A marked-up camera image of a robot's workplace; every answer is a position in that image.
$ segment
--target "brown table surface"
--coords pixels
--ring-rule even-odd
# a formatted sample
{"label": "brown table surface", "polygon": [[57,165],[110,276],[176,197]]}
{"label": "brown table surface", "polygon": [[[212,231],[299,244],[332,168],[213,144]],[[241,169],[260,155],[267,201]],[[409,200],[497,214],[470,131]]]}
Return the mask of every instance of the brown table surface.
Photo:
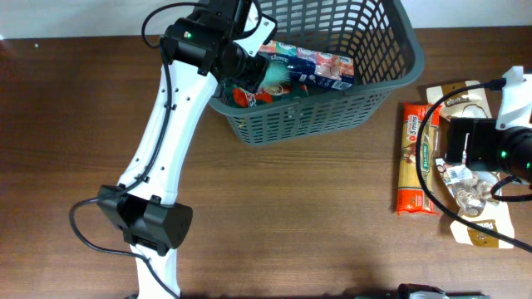
{"label": "brown table surface", "polygon": [[[179,201],[195,211],[178,259],[185,294],[363,294],[410,282],[532,296],[529,253],[461,245],[448,218],[393,210],[401,103],[423,102],[425,87],[445,81],[531,67],[532,27],[416,34],[423,75],[354,130],[249,147],[206,109],[180,180]],[[135,292],[134,261],[85,247],[67,214],[129,164],[159,79],[159,53],[139,37],[0,42],[0,297]],[[488,97],[495,113],[500,93]],[[511,204],[510,214],[516,236],[532,243],[532,203]],[[90,240],[128,249],[97,207],[80,211],[79,224]]]}

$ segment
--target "snack package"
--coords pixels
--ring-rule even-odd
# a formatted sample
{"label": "snack package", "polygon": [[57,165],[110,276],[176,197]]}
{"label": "snack package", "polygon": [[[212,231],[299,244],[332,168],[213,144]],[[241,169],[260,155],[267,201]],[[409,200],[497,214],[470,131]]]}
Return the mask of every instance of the snack package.
{"label": "snack package", "polygon": [[432,152],[437,147],[438,128],[440,126],[439,109],[436,109],[423,131],[423,140],[417,140],[418,128],[425,118],[430,105],[411,105],[405,103],[405,116],[402,125],[401,162],[399,165],[399,189],[397,191],[397,214],[425,213],[433,214],[434,203],[425,195],[416,173],[416,143],[421,142],[421,169],[426,185],[432,192]]}
{"label": "snack package", "polygon": [[[429,104],[436,103],[442,96],[461,87],[480,84],[478,81],[462,81],[426,89]],[[450,120],[451,117],[491,118],[490,107],[484,88],[461,92],[452,96],[441,105],[440,116]]]}
{"label": "snack package", "polygon": [[355,67],[350,57],[321,53],[276,41],[262,45],[259,54],[286,64],[291,81],[335,90],[346,90],[355,81]]}
{"label": "snack package", "polygon": [[[498,173],[471,172],[465,165],[450,166],[443,159],[436,159],[436,165],[441,178],[460,207],[459,216],[511,238],[514,237],[515,231],[510,220],[508,204],[491,197],[491,188],[500,180]],[[457,221],[451,224],[451,231],[458,243],[484,248],[513,247]]]}
{"label": "snack package", "polygon": [[244,108],[272,104],[279,100],[300,99],[308,96],[303,84],[279,84],[261,88],[257,93],[249,93],[242,88],[228,84],[225,86],[222,101],[231,107]]}

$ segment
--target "plastic basket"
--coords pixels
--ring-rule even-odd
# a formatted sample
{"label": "plastic basket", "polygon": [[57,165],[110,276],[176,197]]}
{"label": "plastic basket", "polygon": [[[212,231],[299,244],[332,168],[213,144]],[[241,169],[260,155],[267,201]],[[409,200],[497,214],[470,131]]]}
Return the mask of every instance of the plastic basket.
{"label": "plastic basket", "polygon": [[396,88],[415,81],[423,52],[400,0],[263,0],[278,21],[274,40],[352,57],[358,84],[308,98],[233,108],[210,105],[227,116],[250,145],[345,130],[363,124]]}

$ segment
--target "red biscuit package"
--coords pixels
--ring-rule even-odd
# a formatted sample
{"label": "red biscuit package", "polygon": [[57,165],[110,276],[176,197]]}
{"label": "red biscuit package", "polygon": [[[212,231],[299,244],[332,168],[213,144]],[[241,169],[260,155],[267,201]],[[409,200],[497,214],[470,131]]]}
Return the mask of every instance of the red biscuit package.
{"label": "red biscuit package", "polygon": [[422,140],[417,140],[417,132],[431,105],[411,105],[405,103],[402,125],[401,162],[399,164],[399,189],[397,191],[397,214],[424,213],[437,215],[434,203],[421,189],[416,173],[416,144],[421,142],[421,170],[426,185],[432,192],[434,158],[432,153],[438,139],[440,107],[434,111],[423,130]]}

